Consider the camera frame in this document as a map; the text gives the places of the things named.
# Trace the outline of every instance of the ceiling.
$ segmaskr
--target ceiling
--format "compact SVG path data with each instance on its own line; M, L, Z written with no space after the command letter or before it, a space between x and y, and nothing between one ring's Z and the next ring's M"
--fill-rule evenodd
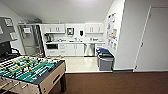
M101 23L113 0L0 0L23 19L44 23Z

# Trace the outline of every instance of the refrigerator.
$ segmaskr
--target refrigerator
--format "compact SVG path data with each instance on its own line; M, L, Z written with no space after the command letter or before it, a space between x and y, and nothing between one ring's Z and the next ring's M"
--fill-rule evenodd
M40 26L36 24L19 24L19 32L26 55L45 56Z

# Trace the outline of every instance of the white cabinet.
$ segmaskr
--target white cabinet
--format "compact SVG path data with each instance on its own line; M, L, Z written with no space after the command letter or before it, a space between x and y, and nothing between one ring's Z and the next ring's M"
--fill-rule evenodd
M68 56L84 56L84 44L67 44Z
M85 33L103 33L103 24L85 24Z
M68 56L76 56L75 44L67 44Z
M58 56L58 53L59 53L59 50L57 49L45 51L46 56Z
M45 24L46 33L65 33L64 24Z
M84 56L84 44L76 44L76 56Z
M67 46L66 44L58 44L58 49L59 49L59 55L61 56L67 56Z

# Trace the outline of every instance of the dishwasher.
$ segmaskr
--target dishwasher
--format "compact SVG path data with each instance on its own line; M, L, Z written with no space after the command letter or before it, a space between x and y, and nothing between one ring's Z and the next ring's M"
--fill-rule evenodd
M95 44L84 44L84 56L90 57L95 56Z

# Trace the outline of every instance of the lower cabinet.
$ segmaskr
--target lower cabinet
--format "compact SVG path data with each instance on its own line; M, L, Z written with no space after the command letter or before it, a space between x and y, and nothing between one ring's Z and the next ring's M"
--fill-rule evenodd
M58 49L45 50L46 56L84 56L84 44L58 44Z
M53 50L46 50L45 52L46 56L58 56L59 50L53 49Z
M67 44L68 56L84 56L84 44Z

